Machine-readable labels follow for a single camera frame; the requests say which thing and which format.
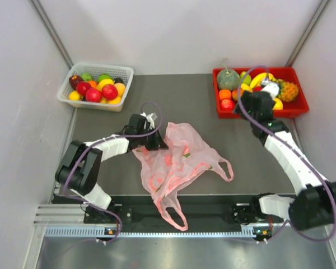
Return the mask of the orange fruit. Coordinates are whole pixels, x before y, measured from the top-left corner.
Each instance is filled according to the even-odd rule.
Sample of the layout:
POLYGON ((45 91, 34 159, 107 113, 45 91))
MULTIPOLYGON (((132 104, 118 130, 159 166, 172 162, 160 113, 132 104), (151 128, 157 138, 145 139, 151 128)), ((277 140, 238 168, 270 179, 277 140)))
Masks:
POLYGON ((218 96, 220 100, 231 99, 232 92, 228 89, 222 89, 218 92, 218 96))

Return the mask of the red pomegranate fruit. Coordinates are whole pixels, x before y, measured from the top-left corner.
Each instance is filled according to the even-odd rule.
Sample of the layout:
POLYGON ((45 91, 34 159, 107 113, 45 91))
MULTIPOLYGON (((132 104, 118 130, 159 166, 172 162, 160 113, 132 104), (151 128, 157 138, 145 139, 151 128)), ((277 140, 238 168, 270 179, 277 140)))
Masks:
POLYGON ((259 92, 261 91, 263 88, 261 86, 257 86, 253 89, 254 92, 259 92))

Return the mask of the green yellow fruit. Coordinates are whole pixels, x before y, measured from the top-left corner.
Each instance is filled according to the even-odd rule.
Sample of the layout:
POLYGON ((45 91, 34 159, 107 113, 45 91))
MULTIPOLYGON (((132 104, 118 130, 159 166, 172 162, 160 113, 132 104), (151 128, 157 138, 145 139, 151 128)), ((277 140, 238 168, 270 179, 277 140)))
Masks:
POLYGON ((249 74, 246 74, 246 71, 243 71, 240 73, 240 80, 242 80, 243 84, 250 85, 251 84, 251 76, 249 74))

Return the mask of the pink printed plastic bag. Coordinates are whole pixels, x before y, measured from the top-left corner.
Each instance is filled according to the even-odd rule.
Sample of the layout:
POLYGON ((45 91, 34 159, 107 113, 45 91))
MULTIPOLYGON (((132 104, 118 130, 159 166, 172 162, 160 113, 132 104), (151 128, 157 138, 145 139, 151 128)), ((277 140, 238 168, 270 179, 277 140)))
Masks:
POLYGON ((161 217, 180 231, 188 230, 188 222, 178 200, 178 191, 193 183, 205 171, 213 171, 226 182, 234 172, 230 162, 203 141, 189 123, 169 122, 164 142, 167 150, 133 151, 141 162, 141 180, 150 193, 161 217))

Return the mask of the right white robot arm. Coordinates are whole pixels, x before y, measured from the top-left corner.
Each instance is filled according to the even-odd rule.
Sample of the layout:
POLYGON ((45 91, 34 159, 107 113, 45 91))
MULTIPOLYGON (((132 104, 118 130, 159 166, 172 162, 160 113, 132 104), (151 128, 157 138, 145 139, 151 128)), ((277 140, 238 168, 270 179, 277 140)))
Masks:
POLYGON ((253 135, 288 176, 296 197, 264 193, 253 200, 251 217, 270 215, 288 220, 298 231, 336 225, 336 182, 328 181, 308 161, 282 120, 273 115, 274 100, 266 91, 244 92, 234 112, 250 122, 253 135))

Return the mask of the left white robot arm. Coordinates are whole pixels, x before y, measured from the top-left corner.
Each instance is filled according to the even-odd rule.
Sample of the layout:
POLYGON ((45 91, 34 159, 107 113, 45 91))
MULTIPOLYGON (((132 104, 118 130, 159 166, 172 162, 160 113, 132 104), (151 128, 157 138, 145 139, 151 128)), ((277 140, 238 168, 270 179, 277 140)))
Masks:
POLYGON ((92 142, 72 141, 58 168, 55 180, 97 207, 96 215, 103 222, 114 219, 116 209, 111 197, 98 185, 102 162, 144 147, 148 151, 167 149, 155 125, 155 113, 133 114, 122 131, 92 142))

